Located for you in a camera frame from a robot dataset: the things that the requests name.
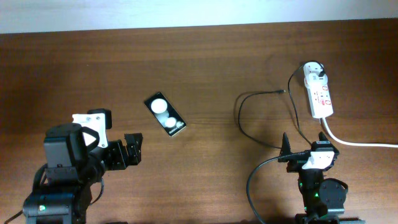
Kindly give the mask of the black smartphone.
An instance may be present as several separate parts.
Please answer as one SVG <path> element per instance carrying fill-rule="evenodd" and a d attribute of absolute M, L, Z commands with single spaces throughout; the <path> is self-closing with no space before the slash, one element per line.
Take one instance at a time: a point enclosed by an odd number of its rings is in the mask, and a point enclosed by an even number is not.
<path fill-rule="evenodd" d="M 144 104 L 168 136 L 173 137 L 187 127 L 186 121 L 163 93 L 155 93 L 146 99 Z"/>

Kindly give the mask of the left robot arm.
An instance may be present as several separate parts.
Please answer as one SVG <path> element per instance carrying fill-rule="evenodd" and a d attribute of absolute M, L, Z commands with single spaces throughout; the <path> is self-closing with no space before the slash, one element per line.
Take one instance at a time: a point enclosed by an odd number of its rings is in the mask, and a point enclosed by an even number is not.
<path fill-rule="evenodd" d="M 77 123 L 45 133 L 46 164 L 35 174 L 32 192 L 22 212 L 27 223 L 86 223 L 94 204 L 91 186 L 103 182 L 105 172 L 124 170 L 141 161 L 141 133 L 125 134 L 126 143 L 99 147 L 99 133 Z"/>

